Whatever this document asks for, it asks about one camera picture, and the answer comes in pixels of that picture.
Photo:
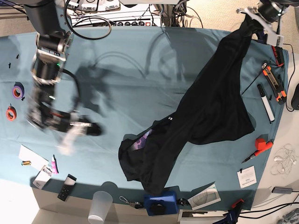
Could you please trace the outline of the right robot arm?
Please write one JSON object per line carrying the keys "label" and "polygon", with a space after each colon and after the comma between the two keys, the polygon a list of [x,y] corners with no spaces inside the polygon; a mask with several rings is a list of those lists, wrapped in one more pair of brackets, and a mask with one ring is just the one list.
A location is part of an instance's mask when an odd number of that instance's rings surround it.
{"label": "right robot arm", "polygon": [[[76,76],[64,68],[74,31],[61,27],[56,4],[53,0],[27,0],[24,7],[28,18],[37,31],[36,53],[31,66],[33,90],[31,93],[27,120],[44,130],[46,128],[65,133],[57,146],[62,155],[74,154],[73,143],[78,136],[99,136],[101,127],[86,116],[79,116],[80,87]],[[73,78],[77,94],[70,111],[63,112],[53,108],[55,85],[60,82],[61,75]]]}

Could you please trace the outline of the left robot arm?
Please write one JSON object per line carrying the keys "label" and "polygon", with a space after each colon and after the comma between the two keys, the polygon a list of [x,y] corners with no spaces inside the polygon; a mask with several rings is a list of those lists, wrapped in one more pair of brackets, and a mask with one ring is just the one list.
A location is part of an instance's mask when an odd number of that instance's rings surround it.
{"label": "left robot arm", "polygon": [[272,0],[260,0],[255,7],[238,8],[238,14],[245,14],[246,21],[254,27],[253,33],[262,44],[281,48],[284,36],[281,35],[282,17],[288,11],[288,4]]}

